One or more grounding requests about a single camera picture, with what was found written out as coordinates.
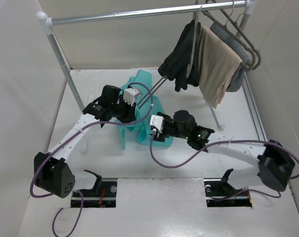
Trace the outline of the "teal t shirt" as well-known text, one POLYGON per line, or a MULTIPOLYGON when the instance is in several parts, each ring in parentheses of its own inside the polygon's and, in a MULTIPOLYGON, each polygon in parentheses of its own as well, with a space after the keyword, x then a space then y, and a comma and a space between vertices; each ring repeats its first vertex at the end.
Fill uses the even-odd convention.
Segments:
MULTIPOLYGON (((129 81, 121 86, 121 89, 127 89, 128 85, 132 82, 139 82, 143 85, 146 85, 148 88, 152 87, 152 75, 149 72, 144 70, 139 70, 134 77, 130 77, 129 81)), ((136 88, 140 89, 143 95, 145 95, 148 91, 141 85, 133 85, 136 88)), ((122 149, 126 149, 126 131, 133 132, 136 134, 136 138, 132 141, 141 145, 149 146, 151 141, 151 126, 149 124, 151 115, 156 115, 158 112, 165 114, 165 111, 162 107, 160 99, 158 96, 153 95, 154 105, 151 110, 151 113, 144 119, 142 122, 134 125, 127 125, 127 126, 117 126, 118 135, 122 144, 122 149)), ((149 99, 144 106, 139 109, 138 106, 135 109, 135 116, 136 121, 139 121, 147 114, 149 108, 151 106, 151 100, 149 99)), ((154 141, 153 146, 155 147, 164 147, 168 148, 172 145, 173 138, 169 137, 166 138, 164 142, 154 141)))

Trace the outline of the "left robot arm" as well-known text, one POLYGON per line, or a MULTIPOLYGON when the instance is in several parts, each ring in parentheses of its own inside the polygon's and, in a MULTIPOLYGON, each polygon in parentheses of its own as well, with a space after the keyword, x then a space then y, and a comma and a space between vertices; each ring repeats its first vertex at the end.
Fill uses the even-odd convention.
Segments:
POLYGON ((46 154, 38 153, 34 158, 34 184, 60 198, 72 191, 85 190, 95 196, 101 191, 101 176, 84 169, 75 171, 73 164, 83 146, 94 133, 112 118, 122 123, 136 120, 136 100, 141 90, 128 86, 122 90, 116 86, 103 87, 101 96, 90 102, 79 120, 66 136, 46 154))

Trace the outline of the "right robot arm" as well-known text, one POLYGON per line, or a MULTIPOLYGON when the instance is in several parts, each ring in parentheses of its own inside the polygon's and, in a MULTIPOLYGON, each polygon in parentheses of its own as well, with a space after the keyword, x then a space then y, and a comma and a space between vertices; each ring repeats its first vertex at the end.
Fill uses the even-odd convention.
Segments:
POLYGON ((197 153, 220 154, 249 164, 248 168, 226 170, 219 188, 227 195, 260 185, 283 192, 295 167, 294 157, 279 142, 228 139, 213 129, 199 126, 186 110, 175 112, 173 117, 158 112, 150 117, 149 124, 153 142, 164 142, 170 137, 185 139, 197 153))

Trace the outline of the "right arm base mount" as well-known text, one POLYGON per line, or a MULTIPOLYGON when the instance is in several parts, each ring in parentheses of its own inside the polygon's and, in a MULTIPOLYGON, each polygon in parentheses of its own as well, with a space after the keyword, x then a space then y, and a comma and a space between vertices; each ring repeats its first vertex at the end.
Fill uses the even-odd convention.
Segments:
POLYGON ((242 189, 235 189, 228 184, 230 173, 227 170, 221 178, 204 179, 207 207, 252 207, 249 192, 237 195, 242 189))

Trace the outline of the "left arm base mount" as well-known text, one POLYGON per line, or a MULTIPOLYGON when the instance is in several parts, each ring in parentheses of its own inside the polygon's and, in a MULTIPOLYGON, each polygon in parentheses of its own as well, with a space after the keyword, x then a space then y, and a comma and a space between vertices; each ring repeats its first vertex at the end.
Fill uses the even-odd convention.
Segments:
POLYGON ((103 178, 100 174, 85 169, 76 174, 76 184, 71 195, 72 208, 116 207, 117 178, 103 178))

